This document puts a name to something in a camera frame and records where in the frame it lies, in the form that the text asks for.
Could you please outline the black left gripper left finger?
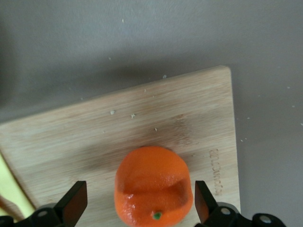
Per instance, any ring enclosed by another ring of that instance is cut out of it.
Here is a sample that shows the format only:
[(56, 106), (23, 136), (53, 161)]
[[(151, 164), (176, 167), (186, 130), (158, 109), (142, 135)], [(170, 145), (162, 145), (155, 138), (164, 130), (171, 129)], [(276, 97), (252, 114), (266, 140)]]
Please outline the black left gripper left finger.
[(77, 181), (52, 207), (36, 210), (29, 218), (32, 227), (74, 227), (87, 207), (87, 182)]

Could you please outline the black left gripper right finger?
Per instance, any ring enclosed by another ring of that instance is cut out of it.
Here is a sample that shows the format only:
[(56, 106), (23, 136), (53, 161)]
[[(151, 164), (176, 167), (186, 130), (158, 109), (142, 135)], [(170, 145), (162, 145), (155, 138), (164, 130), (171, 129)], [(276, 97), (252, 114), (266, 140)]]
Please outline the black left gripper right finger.
[(195, 208), (200, 222), (195, 227), (235, 227), (238, 210), (226, 202), (217, 202), (205, 181), (195, 182)]

